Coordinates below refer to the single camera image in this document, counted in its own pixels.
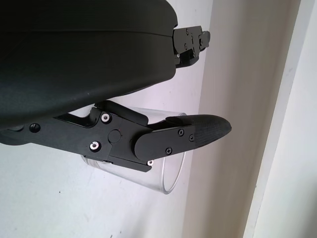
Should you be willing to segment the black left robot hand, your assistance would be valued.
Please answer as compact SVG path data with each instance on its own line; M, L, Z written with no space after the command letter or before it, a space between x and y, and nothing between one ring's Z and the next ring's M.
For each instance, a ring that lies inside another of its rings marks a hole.
M178 28L165 0L3 0L0 141L148 172L232 127L213 115L148 117L112 101L195 64L211 35Z

